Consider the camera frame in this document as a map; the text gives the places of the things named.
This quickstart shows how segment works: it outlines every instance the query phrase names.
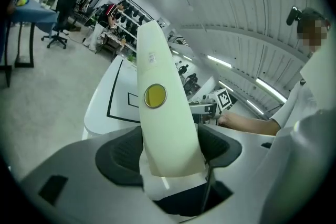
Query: person in red and black shirt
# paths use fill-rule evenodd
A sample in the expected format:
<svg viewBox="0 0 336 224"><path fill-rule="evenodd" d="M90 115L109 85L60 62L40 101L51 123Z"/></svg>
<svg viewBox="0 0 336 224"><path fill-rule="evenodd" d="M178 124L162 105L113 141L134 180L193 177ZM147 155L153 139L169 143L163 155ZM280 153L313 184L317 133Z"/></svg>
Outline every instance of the person in red and black shirt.
<svg viewBox="0 0 336 224"><path fill-rule="evenodd" d="M95 25L95 29L93 33L89 36L88 39L84 41L84 45L89 46L89 49L92 51L96 50L97 39L104 31L105 28L110 26L111 28L114 27L114 19L118 10L123 12L125 9L128 8L128 3L126 1L122 1L117 4L110 4L107 6L105 10L101 13L98 17L98 20Z"/></svg>

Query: concrete floor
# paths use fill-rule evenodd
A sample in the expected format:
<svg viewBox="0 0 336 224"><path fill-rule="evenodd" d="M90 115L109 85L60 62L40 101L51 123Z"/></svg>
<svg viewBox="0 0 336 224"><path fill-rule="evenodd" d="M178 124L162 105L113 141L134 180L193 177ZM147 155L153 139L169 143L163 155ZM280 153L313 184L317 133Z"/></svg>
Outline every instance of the concrete floor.
<svg viewBox="0 0 336 224"><path fill-rule="evenodd" d="M23 27L22 53L28 56L30 27ZM10 31L16 44L18 26ZM87 34L70 33L81 42ZM14 69L10 88L0 72L0 149L16 179L60 148L81 140L83 118L91 97L110 65L110 56L95 55L82 44L68 40L67 49L52 45L35 28L34 68Z"/></svg>

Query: chair base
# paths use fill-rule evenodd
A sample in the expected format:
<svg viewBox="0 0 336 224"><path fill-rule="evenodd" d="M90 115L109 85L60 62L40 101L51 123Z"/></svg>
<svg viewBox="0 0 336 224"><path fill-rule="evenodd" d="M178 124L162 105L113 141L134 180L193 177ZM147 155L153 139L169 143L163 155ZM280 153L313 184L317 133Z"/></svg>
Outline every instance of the chair base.
<svg viewBox="0 0 336 224"><path fill-rule="evenodd" d="M43 41L46 37L49 38L49 36L43 36L41 38L41 40ZM51 36L51 42L47 45L47 48L49 49L50 45L52 43L56 42L56 41L58 41L59 43L61 43L63 45L63 49L67 48L67 44L66 43L68 42L68 40L66 38L64 38L64 37L60 37L59 33L57 33L56 35Z"/></svg>

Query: office chair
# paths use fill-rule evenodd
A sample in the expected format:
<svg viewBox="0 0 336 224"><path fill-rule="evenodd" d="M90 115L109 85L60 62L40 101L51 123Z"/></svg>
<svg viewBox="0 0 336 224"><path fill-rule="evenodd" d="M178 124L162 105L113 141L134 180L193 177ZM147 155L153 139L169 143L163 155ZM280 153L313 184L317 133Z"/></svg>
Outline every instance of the office chair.
<svg viewBox="0 0 336 224"><path fill-rule="evenodd" d="M57 17L57 24L53 28L54 31L57 32L56 35L53 35L51 37L51 42L47 45L47 48L50 48L50 45L54 43L55 41L60 42L63 44L63 49L67 48L66 43L68 40L64 37L60 37L59 34L63 33L63 30L67 29L67 22L68 22L68 17L71 14L74 6L76 4L76 0L58 0L57 6L56 6L56 12L58 12L58 17Z"/></svg>

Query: ceiling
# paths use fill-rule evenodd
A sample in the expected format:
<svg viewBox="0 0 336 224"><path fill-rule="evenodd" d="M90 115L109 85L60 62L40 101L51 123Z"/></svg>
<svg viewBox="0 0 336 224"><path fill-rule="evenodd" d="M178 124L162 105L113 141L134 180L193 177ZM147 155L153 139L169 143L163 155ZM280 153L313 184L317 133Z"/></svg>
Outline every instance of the ceiling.
<svg viewBox="0 0 336 224"><path fill-rule="evenodd" d="M291 7L309 6L327 18L332 14L324 0L149 1L186 39L193 57L267 115L274 114L281 102L260 88L256 78L288 97L309 59L307 48L297 41L295 25L286 24ZM217 65L207 55L233 68Z"/></svg>

